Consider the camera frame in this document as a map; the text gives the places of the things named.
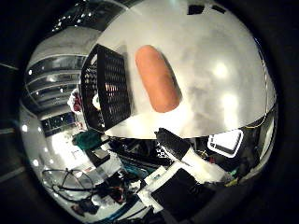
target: white table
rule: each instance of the white table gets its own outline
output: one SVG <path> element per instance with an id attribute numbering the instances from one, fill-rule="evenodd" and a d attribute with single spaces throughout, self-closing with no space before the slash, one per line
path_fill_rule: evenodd
<path id="1" fill-rule="evenodd" d="M 143 1 L 115 19 L 97 43 L 122 54 L 132 116 L 106 131 L 127 138 L 155 138 L 160 127 L 180 137 L 223 133 L 264 115 L 275 91 L 247 28 L 230 12 L 206 5 L 187 15 L 187 1 Z M 168 113 L 155 112 L 135 66 L 135 52 L 151 44 L 169 61 L 182 100 Z"/>

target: sausage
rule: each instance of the sausage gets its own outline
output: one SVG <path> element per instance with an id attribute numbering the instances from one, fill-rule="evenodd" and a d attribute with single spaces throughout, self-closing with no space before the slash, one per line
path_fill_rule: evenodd
<path id="1" fill-rule="evenodd" d="M 178 94 L 158 50 L 150 45 L 141 47 L 135 54 L 135 63 L 152 108 L 160 113 L 175 109 L 179 104 Z"/>

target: cable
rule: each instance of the cable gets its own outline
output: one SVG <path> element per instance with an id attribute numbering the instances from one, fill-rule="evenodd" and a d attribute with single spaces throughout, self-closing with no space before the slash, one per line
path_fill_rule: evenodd
<path id="1" fill-rule="evenodd" d="M 142 212 L 143 210 L 145 210 L 146 208 L 147 208 L 147 207 L 143 207 L 143 208 L 141 208 L 140 210 L 136 211 L 135 213 L 132 213 L 129 217 L 122 218 L 122 219 L 119 220 L 119 221 L 123 221 L 123 220 L 125 220 L 125 219 L 130 218 L 130 217 L 134 217 L 135 215 L 141 213 L 141 212 Z"/>
<path id="2" fill-rule="evenodd" d="M 259 123 L 258 125 L 255 125 L 255 126 L 245 126 L 245 128 L 248 128 L 248 129 L 254 129 L 254 128 L 260 127 L 263 124 L 263 122 L 265 121 L 265 117 L 267 115 L 267 108 L 268 108 L 268 103 L 269 103 L 268 102 L 268 84 L 267 84 L 267 73 L 265 70 L 265 64 L 264 64 L 263 58 L 262 58 L 262 64 L 263 64 L 264 85 L 265 85 L 265 111 L 264 111 L 263 120 L 261 121 L 261 123 Z"/>

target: black cable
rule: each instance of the black cable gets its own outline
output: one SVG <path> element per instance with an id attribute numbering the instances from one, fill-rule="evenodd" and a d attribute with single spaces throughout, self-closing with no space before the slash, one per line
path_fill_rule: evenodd
<path id="1" fill-rule="evenodd" d="M 143 210 L 145 210 L 147 207 L 144 207 L 144 208 L 141 208 L 140 210 L 136 211 L 135 213 L 131 214 L 129 217 L 125 217 L 125 218 L 122 218 L 121 220 L 118 220 L 118 221 L 123 221 L 125 219 L 128 219 L 130 217 L 134 217 L 135 215 L 141 213 Z"/>

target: black plastic basket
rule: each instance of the black plastic basket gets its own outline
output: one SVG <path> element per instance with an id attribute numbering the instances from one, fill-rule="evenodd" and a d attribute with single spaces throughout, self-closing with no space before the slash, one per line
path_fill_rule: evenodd
<path id="1" fill-rule="evenodd" d="M 99 132 L 108 130 L 131 115 L 123 57 L 96 45 L 81 71 L 80 93 L 87 125 Z M 98 93 L 101 110 L 93 106 Z"/>

